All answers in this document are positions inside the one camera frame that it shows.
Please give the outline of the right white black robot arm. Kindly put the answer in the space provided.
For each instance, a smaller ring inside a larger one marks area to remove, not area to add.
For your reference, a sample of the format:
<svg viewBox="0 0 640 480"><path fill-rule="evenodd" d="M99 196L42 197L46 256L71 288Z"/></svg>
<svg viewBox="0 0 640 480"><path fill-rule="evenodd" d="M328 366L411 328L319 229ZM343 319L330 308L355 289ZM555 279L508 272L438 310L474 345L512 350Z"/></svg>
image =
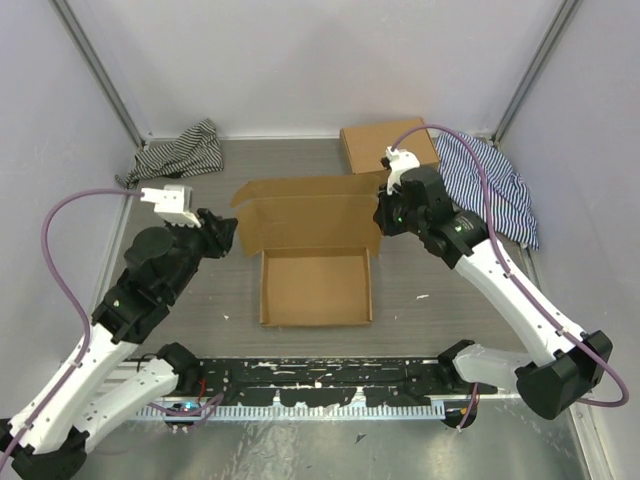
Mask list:
<svg viewBox="0 0 640 480"><path fill-rule="evenodd" d="M459 341L438 357L447 392L491 385L518 393L535 414L553 420L600 382L611 340L601 331L586 332L556 309L523 277L480 216L454 209L433 168L391 172L379 190L374 220L385 236L416 235L485 296L526 349L507 352Z"/></svg>

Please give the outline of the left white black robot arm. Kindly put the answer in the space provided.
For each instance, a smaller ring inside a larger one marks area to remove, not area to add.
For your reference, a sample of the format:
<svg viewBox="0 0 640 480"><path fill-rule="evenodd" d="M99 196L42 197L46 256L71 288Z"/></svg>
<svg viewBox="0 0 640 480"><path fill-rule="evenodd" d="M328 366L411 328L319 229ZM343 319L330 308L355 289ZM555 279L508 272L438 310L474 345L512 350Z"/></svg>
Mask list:
<svg viewBox="0 0 640 480"><path fill-rule="evenodd" d="M172 392L194 394L197 357L174 342L136 375L103 396L104 381L169 315L204 259L232 248L238 226L201 208L197 225L165 223L139 232L126 267L106 292L67 363L18 414L1 422L3 464L22 479L70 479L113 429L143 406Z"/></svg>

